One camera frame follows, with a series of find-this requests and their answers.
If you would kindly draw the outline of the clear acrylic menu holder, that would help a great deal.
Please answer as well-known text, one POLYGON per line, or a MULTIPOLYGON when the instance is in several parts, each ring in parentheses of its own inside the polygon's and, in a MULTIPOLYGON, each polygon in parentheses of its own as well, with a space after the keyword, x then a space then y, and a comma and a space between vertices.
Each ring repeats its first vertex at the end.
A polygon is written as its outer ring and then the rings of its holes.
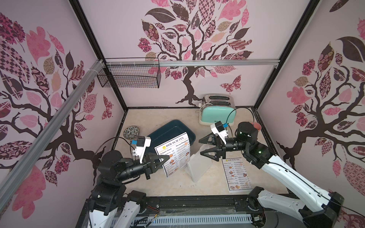
POLYGON ((193 182, 198 182, 212 165, 212 160, 200 155, 200 152, 211 149, 211 146, 204 144, 199 151, 193 154, 185 167, 185 172, 193 182))

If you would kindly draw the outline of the new menu sheet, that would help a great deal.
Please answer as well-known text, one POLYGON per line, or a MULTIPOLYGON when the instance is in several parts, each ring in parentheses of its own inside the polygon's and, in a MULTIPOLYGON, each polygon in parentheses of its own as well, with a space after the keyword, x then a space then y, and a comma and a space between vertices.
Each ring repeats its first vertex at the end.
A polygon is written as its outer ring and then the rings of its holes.
POLYGON ((158 145, 155 147, 155 152, 158 155, 167 155, 169 157, 163 165, 163 170, 167 177, 172 176, 190 160, 191 145, 187 132, 158 145))

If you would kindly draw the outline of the old menu sheet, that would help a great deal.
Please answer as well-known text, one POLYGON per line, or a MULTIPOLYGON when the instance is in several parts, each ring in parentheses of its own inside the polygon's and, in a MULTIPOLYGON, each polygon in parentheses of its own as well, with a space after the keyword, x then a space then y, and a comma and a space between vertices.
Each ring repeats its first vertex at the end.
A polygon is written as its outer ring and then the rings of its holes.
POLYGON ((252 184, 245 168, 243 158, 222 159, 229 193, 247 192, 252 190, 252 184))

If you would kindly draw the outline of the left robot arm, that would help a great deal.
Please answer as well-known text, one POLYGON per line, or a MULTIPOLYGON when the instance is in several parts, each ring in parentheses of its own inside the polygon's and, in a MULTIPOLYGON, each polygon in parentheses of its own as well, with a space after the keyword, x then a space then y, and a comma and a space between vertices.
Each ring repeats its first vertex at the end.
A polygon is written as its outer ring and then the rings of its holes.
POLYGON ((91 193, 86 215, 88 228, 129 228, 145 208, 146 194, 131 191, 124 196, 126 186, 145 175, 150 179, 168 160, 169 155, 149 154, 142 162, 123 158, 113 150, 104 155, 98 170, 98 183, 91 193))

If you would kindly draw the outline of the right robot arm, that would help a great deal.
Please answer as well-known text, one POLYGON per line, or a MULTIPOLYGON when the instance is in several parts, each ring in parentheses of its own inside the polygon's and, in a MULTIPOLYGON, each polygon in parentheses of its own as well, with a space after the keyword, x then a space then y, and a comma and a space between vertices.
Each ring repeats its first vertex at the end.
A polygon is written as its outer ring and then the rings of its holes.
POLYGON ((212 145, 200 154, 215 161, 224 159, 227 152, 240 151, 250 164, 281 182, 296 198, 278 195, 255 187, 246 198, 251 211, 273 209, 301 221, 307 228, 334 227, 344 203, 337 192, 330 193, 288 166, 268 146, 258 142, 258 130, 249 122, 238 124, 232 137, 228 136, 227 123, 211 125, 211 133, 199 143, 212 145))

